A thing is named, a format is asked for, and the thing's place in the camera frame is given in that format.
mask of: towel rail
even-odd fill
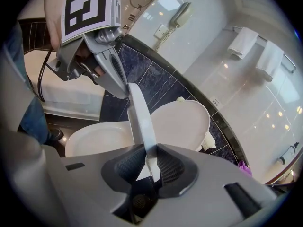
[[[232,30],[235,32],[235,29],[236,29],[236,28],[239,29],[239,30],[242,29],[242,27],[233,26],[233,27],[232,27]],[[259,38],[262,39],[262,40],[264,40],[265,42],[268,41],[267,39],[263,38],[262,36],[259,36]],[[290,72],[291,72],[291,73],[294,73],[294,71],[297,69],[296,65],[294,64],[294,62],[293,62],[287,55],[284,54],[284,56],[293,64],[294,69],[291,70]]]

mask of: toilet bowl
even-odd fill
[[[175,101],[159,107],[151,114],[158,143],[202,149],[210,126],[207,109],[197,101]],[[105,122],[87,126],[73,133],[65,146],[65,156],[97,154],[134,144],[129,121]]]

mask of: white toilet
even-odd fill
[[[207,109],[197,101],[175,101],[151,114],[158,143],[202,149],[210,126]],[[129,121],[106,122],[87,126],[75,132],[65,146],[65,156],[83,156],[112,151],[134,144]]]

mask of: person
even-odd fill
[[[61,9],[63,1],[45,0],[44,2],[47,29],[51,38],[51,45],[55,50],[59,48],[61,41]],[[24,63],[22,30],[18,22],[12,28],[4,44],[20,74],[25,79],[26,85],[31,88]],[[63,137],[63,132],[60,129],[48,129],[43,107],[37,97],[34,97],[28,106],[20,126],[40,144],[52,144],[52,142],[58,141]]]

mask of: jeans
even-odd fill
[[[16,67],[25,79],[26,85],[31,88],[25,70],[22,30],[19,23],[17,23],[11,30],[7,40],[5,41],[5,45]],[[28,135],[34,137],[40,144],[46,143],[49,139],[50,131],[46,124],[43,107],[36,96],[28,106],[21,120],[20,126]]]

